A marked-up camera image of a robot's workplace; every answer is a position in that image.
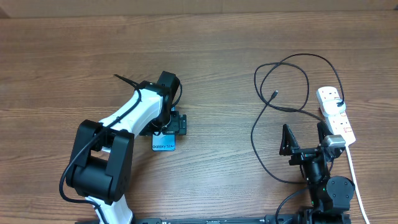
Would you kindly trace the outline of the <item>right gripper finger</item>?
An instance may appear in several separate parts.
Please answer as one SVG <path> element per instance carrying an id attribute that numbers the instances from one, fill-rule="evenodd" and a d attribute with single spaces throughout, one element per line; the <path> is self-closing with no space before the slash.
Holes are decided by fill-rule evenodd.
<path id="1" fill-rule="evenodd" d="M 279 155 L 291 156 L 300 149 L 300 146 L 288 124 L 282 126 L 282 140 Z"/>
<path id="2" fill-rule="evenodd" d="M 322 143 L 322 141 L 329 135 L 332 135 L 333 133 L 328 129 L 328 126 L 326 125 L 325 122 L 321 121 L 317 123 L 317 130 L 318 130 L 318 139 L 319 143 Z"/>

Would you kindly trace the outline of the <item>blue Galaxy smartphone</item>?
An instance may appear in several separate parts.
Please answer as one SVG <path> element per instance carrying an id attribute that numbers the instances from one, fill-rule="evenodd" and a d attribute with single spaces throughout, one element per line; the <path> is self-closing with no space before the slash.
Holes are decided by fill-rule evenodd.
<path id="1" fill-rule="evenodd" d="M 175 133 L 169 131 L 168 128 L 172 124 L 172 114 L 169 123 L 162 129 L 154 131 L 152 134 L 152 150 L 155 152 L 174 151 L 176 146 Z"/>

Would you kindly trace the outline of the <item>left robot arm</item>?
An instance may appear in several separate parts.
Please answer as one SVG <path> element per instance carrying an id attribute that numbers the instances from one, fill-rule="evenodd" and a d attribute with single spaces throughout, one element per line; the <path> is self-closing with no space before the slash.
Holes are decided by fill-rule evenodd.
<path id="1" fill-rule="evenodd" d="M 107 118 L 79 125 L 59 183 L 65 201 L 94 208 L 95 223 L 135 222 L 125 197 L 135 138 L 150 136 L 153 151 L 173 151 L 176 136 L 187 133 L 186 115 L 175 110 L 182 95 L 176 74 L 163 71 L 155 83 L 122 80 L 133 87 L 132 98 Z"/>

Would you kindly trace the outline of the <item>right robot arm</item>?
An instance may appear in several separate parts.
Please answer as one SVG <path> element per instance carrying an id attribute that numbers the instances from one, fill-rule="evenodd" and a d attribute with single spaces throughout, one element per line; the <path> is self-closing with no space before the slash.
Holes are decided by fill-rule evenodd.
<path id="1" fill-rule="evenodd" d="M 306 187 L 289 195 L 278 206 L 276 223 L 350 223 L 346 212 L 350 209 L 355 184 L 343 176 L 331 176 L 329 162 L 339 158 L 346 149 L 346 141 L 340 134 L 333 134 L 327 125 L 317 124 L 319 144 L 313 148 L 301 148 L 288 124 L 282 127 L 279 154 L 290 156 L 289 164 L 299 166 Z M 282 206 L 302 192 L 308 191 L 312 205 L 301 207 L 295 214 L 279 216 Z"/>

